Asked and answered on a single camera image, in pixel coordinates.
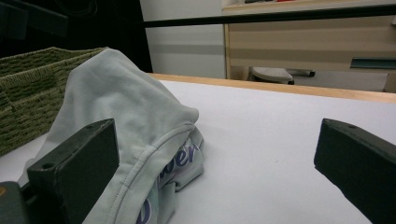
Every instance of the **wicker basket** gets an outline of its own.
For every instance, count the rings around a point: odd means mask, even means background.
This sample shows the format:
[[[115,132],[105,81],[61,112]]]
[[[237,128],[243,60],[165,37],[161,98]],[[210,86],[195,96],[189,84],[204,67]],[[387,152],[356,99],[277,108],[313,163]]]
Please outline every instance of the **wicker basket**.
[[[46,133],[72,69],[103,49],[43,49],[0,59],[0,156]]]

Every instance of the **wooden furniture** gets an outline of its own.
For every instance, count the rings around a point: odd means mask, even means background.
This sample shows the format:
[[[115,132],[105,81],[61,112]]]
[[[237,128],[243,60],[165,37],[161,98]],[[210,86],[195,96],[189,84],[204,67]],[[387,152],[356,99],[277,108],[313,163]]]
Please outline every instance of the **wooden furniture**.
[[[325,10],[390,1],[300,0],[237,4],[224,15]],[[249,66],[326,71],[394,73],[392,69],[351,68],[354,58],[396,58],[394,16],[312,21],[225,24],[227,78],[246,80]]]
[[[395,93],[374,92],[374,91],[350,91],[350,90],[339,90],[339,89],[319,88],[319,87],[278,85],[272,83],[216,79],[216,78],[208,78],[208,77],[184,77],[184,76],[165,75],[165,74],[151,74],[151,75],[158,78],[159,80],[166,80],[166,81],[190,82],[190,83],[245,88],[245,89],[261,90],[261,91],[278,91],[278,92],[288,92],[288,93],[296,93],[303,95],[328,96],[334,98],[396,104]]]

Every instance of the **dark background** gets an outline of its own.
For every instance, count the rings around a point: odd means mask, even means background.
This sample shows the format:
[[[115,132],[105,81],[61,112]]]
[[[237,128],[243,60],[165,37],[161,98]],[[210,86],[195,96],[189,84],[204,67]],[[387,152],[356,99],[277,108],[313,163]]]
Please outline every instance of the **dark background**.
[[[58,0],[64,7],[80,11],[92,0]],[[143,21],[138,0],[96,0],[97,10],[85,17],[67,14],[55,0],[24,0],[68,16],[67,36],[52,35],[31,27],[24,40],[4,38],[0,42],[0,58],[48,47],[62,49],[94,49],[110,47],[118,49],[141,70],[152,72],[146,31],[131,25]]]

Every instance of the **white tabletop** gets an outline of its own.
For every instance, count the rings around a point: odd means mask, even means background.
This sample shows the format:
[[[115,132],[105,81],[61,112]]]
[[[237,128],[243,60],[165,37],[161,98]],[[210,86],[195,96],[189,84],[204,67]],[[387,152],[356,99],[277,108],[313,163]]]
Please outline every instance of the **white tabletop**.
[[[162,83],[198,108],[205,139],[205,172],[177,194],[170,223],[370,223],[315,169],[320,124],[338,119],[396,144],[396,104]],[[17,180],[43,141],[0,158],[0,181]]]

